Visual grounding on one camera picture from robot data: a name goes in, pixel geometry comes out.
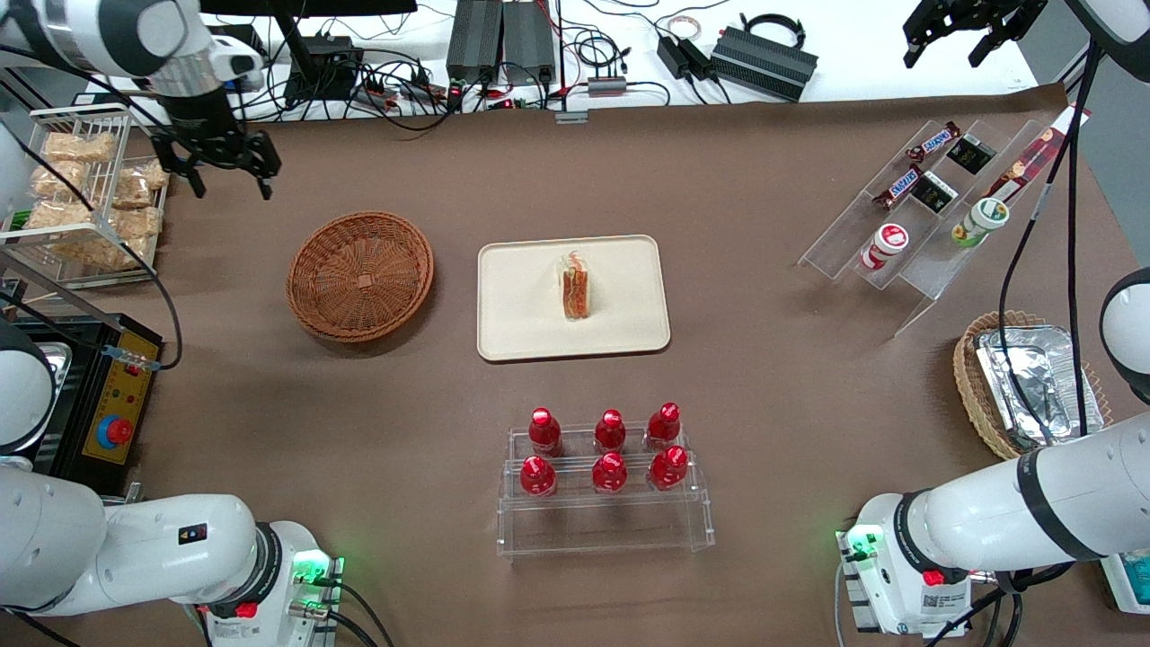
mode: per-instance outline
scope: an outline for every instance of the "wicker tray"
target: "wicker tray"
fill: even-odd
[[[414,224],[359,211],[332,219],[304,242],[288,272],[288,302],[313,336],[366,342],[415,314],[434,274],[431,246]]]
[[[1007,326],[1038,326],[1045,319],[1027,311],[1007,309],[1005,313]],[[966,415],[974,425],[974,431],[979,432],[982,441],[1004,461],[1018,459],[1023,450],[1007,434],[998,417],[998,407],[995,405],[994,395],[982,376],[982,368],[974,353],[974,338],[987,331],[998,328],[998,313],[988,311],[974,319],[966,333],[959,338],[954,345],[954,383],[958,385],[958,393],[963,396],[963,407]],[[1104,426],[1109,428],[1114,423],[1110,416],[1110,406],[1106,396],[1103,395],[1098,386],[1098,377],[1087,363],[1082,363],[1082,371],[1086,373],[1087,383],[1094,390],[1094,396],[1098,401],[1098,410],[1102,411]]]

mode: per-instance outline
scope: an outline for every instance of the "beige tray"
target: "beige tray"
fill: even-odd
[[[578,251],[591,316],[564,316],[555,263]],[[649,353],[670,344],[659,245],[650,236],[494,242],[480,249],[476,347],[489,362]]]

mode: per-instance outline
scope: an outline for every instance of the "acrylic display stand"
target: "acrylic display stand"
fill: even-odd
[[[1007,137],[981,120],[975,121],[965,132],[997,151],[994,159],[977,175],[971,174],[946,156],[953,143],[948,143],[940,151],[931,153],[918,164],[919,168],[935,174],[958,192],[958,197],[937,214],[911,194],[903,195],[889,211],[874,203],[872,201],[874,197],[889,188],[910,168],[911,159],[906,156],[906,149],[921,144],[943,129],[944,125],[936,121],[927,122],[871,179],[854,201],[798,261],[799,264],[811,264],[833,280],[837,279],[846,268],[851,268],[877,290],[884,290],[895,278],[902,278],[921,292],[922,299],[895,332],[896,337],[930,309],[979,248],[959,246],[951,238],[951,229],[969,213],[971,206],[989,191],[995,180],[1014,163],[1022,149],[1037,138],[1045,126],[1032,120],[1014,137]],[[1009,203],[1017,201],[1019,195],[1021,192]],[[860,254],[871,245],[874,232],[888,222],[903,225],[910,234],[910,242],[881,269],[869,269],[861,263]]]
[[[623,460],[627,485],[614,494],[597,494],[591,485],[595,426],[564,428],[564,456],[549,459],[558,491],[547,498],[530,496],[519,484],[523,460],[531,456],[527,429],[507,438],[499,488],[497,553],[507,557],[608,553],[653,548],[714,546],[711,499],[698,460],[681,432],[676,442],[688,450],[687,478],[669,492],[646,484],[654,454],[643,449],[646,422],[628,422]]]

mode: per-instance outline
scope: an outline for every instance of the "green light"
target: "green light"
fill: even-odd
[[[294,579],[310,584],[315,578],[327,575],[330,564],[331,559],[322,550],[305,550],[292,561],[292,575]]]

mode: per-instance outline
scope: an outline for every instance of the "table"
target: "table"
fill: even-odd
[[[552,15],[557,15],[557,0],[549,0]],[[634,16],[607,16],[593,7],[610,13],[642,10],[653,18],[672,14],[681,8],[698,6],[691,0],[659,0],[659,5],[650,9],[628,9],[614,5],[610,0],[560,0],[565,21],[598,25],[620,46],[631,47],[626,57],[627,78],[630,80],[654,80],[666,85],[670,91],[673,105],[695,105],[698,99],[684,80],[670,78],[666,67],[656,54],[657,37],[654,29]],[[918,0],[822,0],[810,2],[804,0],[779,0],[769,7],[753,0],[729,0],[707,10],[688,10],[687,15],[696,17],[702,25],[702,33],[696,45],[710,54],[719,37],[719,30],[738,25],[738,14],[747,18],[761,11],[781,13],[803,22],[807,39],[804,49],[819,56],[819,67],[814,77],[807,84],[803,101],[845,101],[859,99],[894,99],[900,97],[934,97],[956,94],[1004,94],[1027,87],[1034,87],[1036,82],[1030,72],[1018,45],[1013,41],[1004,44],[997,52],[990,54],[982,67],[973,69],[966,60],[967,54],[981,39],[981,32],[959,32],[931,44],[926,54],[914,67],[906,69],[903,54],[906,51],[906,38],[903,34],[903,23],[917,6]],[[356,45],[398,49],[416,56],[432,70],[432,82],[446,85],[447,72],[445,56],[447,41],[451,37],[451,18],[437,14],[452,14],[454,3],[445,0],[425,0],[419,11],[404,23],[396,34],[388,34],[386,29],[396,29],[400,16],[342,18],[342,23],[328,23],[324,18],[307,18],[300,22],[300,32],[305,36],[315,34],[321,28],[334,34],[352,36]],[[215,17],[205,15],[205,22],[239,23],[252,18]],[[264,37],[270,52],[278,48],[281,38],[276,29],[269,31],[270,18],[254,18],[253,24]],[[565,30],[565,38],[575,38],[577,30]],[[774,38],[782,43],[791,43],[792,37],[785,29],[776,25],[754,28],[754,33]],[[574,75],[578,72],[575,56],[567,51],[568,85],[574,84]],[[367,61],[383,62],[396,56],[368,53]],[[271,69],[271,84],[288,78],[290,61],[286,49]],[[583,70],[581,78],[585,79],[589,70]],[[135,87],[129,79],[114,79],[114,85],[123,88]],[[699,92],[708,102],[722,102],[723,98],[713,83],[698,83]],[[762,93],[746,90],[734,83],[724,83],[734,102],[777,101]],[[590,99],[585,93],[574,94],[568,101],[569,109],[586,109],[595,107],[620,107],[661,105],[664,93],[658,87],[644,87],[644,91],[631,91],[622,97]],[[512,97],[537,100],[535,87],[518,88]],[[250,118],[259,118],[264,114],[274,114],[275,107],[266,102],[267,97],[260,93],[245,94],[245,101],[262,100],[262,106],[248,111]],[[146,109],[160,110],[154,101],[141,101]],[[467,103],[470,109],[473,103]],[[402,102],[405,114],[411,114],[413,106]],[[344,103],[330,102],[328,113],[338,118],[344,110]],[[304,109],[293,110],[285,118],[328,118],[321,102],[315,102],[304,114]],[[351,110],[348,116],[370,116],[366,111]]]
[[[187,348],[158,378],[141,426],[146,493],[232,493],[260,519],[305,524],[347,557],[348,584],[400,647],[833,645],[834,531],[875,494],[935,486],[996,461],[966,421],[950,359],[967,323],[995,308],[1025,218],[996,232],[950,296],[894,341],[915,296],[833,284],[795,261],[928,117],[1010,131],[1063,106],[1063,91],[1049,86],[946,100],[603,110],[562,128],[542,113],[496,111],[414,139],[379,121],[269,125],[284,160],[270,201],[244,172],[218,169],[205,169],[205,199],[178,186],[169,198],[158,269]],[[1083,357],[1124,419],[1144,407],[1106,361],[1096,313],[1134,262],[1097,184],[1081,175]],[[1032,191],[1018,210],[1036,198]],[[1064,198],[1056,187],[1010,299],[1063,325]],[[366,349],[331,347],[299,328],[284,277],[312,231],[359,209],[419,225],[436,278],[411,326]],[[618,233],[659,242],[667,351],[480,359],[484,244]],[[100,296],[103,308],[170,336],[151,286]],[[496,555],[508,428],[538,406],[575,425],[607,407],[639,417],[667,400],[682,406],[706,471],[714,547],[514,564]],[[1144,646],[1150,618],[1107,610],[1099,591],[1080,567],[1027,593],[1017,646]],[[841,613],[850,626],[850,611]],[[954,644],[979,644],[984,622]],[[200,641],[164,601],[47,624],[85,647]],[[0,623],[0,632],[48,647],[20,625]],[[914,638],[846,639],[921,647]]]

